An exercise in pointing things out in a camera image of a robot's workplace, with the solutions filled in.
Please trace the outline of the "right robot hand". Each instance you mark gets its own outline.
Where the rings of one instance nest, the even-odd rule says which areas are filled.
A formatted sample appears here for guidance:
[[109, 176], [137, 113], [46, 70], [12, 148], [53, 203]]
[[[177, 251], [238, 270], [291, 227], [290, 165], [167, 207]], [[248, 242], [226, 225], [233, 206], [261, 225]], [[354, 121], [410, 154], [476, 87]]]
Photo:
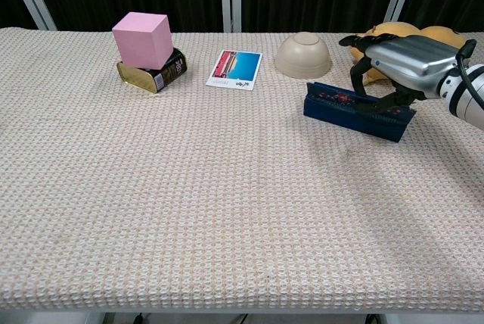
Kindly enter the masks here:
[[440, 87], [445, 78], [467, 73], [476, 40], [469, 39], [457, 49], [426, 36], [397, 36], [383, 33], [379, 36], [350, 35], [339, 45], [357, 48], [361, 58], [351, 69], [350, 77], [357, 96], [365, 98], [363, 74], [371, 68], [388, 77], [395, 91], [372, 104], [357, 104], [362, 113], [375, 114], [393, 107], [409, 106], [413, 101], [440, 98]]

